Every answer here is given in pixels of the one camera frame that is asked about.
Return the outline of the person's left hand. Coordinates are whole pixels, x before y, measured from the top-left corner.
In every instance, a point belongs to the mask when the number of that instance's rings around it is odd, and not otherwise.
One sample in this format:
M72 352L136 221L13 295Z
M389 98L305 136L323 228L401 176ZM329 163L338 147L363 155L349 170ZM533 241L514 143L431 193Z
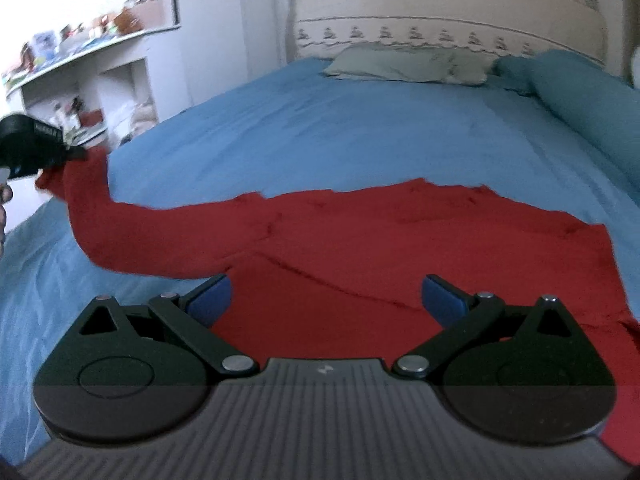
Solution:
M8 221L8 215L6 214L6 204L8 204L13 198L13 190L6 183L0 185L0 256L3 256L4 242L6 241L6 222Z

